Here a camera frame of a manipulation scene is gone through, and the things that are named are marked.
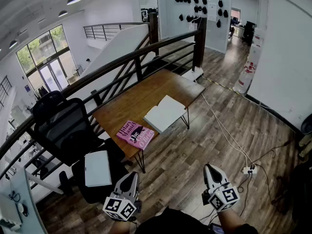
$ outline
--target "open notebook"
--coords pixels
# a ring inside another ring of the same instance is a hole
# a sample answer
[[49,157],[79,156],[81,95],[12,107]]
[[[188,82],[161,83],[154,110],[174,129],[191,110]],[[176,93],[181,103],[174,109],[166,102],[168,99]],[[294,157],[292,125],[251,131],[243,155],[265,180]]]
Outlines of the open notebook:
[[154,106],[144,117],[160,134],[186,113],[185,106],[166,95],[158,106]]

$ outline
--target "black office chair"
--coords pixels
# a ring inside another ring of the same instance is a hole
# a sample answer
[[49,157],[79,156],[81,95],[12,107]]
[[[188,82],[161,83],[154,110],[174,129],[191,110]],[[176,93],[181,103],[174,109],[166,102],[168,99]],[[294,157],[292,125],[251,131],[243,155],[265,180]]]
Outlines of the black office chair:
[[[124,152],[111,139],[104,141],[96,136],[81,99],[66,100],[59,91],[53,91],[36,103],[33,115],[38,143],[61,162],[72,166],[74,180],[88,203],[103,201],[117,181],[128,173],[120,162]],[[101,150],[108,153],[112,185],[86,187],[84,156]],[[62,186],[70,192],[64,184],[66,179],[64,173],[60,174]]]
[[254,23],[247,21],[243,37],[243,42],[246,42],[250,46],[254,37]]

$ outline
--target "doorway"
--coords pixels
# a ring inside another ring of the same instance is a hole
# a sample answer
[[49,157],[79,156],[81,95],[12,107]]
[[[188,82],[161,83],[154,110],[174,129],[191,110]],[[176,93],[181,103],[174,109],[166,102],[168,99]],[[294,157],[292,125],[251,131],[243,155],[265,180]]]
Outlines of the doorway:
[[41,67],[39,73],[49,92],[54,90],[62,91],[69,85],[66,72],[59,58]]
[[149,22],[148,14],[153,12],[158,15],[158,2],[157,0],[139,0],[141,8],[142,22]]

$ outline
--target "paper sign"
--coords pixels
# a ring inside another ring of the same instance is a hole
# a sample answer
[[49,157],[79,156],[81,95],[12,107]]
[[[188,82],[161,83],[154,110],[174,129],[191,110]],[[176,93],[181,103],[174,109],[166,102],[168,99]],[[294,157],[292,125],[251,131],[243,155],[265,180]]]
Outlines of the paper sign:
[[29,92],[29,91],[30,91],[30,88],[29,88],[29,86],[28,86],[28,85],[26,85],[26,86],[25,86],[25,89],[26,89],[26,91],[27,91],[27,92]]
[[207,20],[216,21],[216,3],[215,2],[208,3]]

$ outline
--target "white notebook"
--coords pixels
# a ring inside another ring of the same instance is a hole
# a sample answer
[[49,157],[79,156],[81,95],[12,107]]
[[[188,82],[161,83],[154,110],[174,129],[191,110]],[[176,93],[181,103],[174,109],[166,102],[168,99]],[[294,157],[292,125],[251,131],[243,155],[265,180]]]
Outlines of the white notebook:
[[87,187],[112,184],[107,151],[98,151],[85,156],[85,184]]
[[166,95],[143,118],[160,134],[186,113],[185,106]]

